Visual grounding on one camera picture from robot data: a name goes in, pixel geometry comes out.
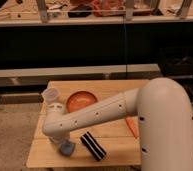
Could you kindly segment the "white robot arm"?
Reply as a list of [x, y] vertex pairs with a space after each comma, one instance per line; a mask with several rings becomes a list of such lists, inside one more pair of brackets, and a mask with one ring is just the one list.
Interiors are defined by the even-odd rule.
[[192, 105], [172, 79], [152, 79], [65, 115], [55, 104], [48, 109], [42, 131], [57, 141], [73, 130], [137, 115], [142, 171], [193, 171]]

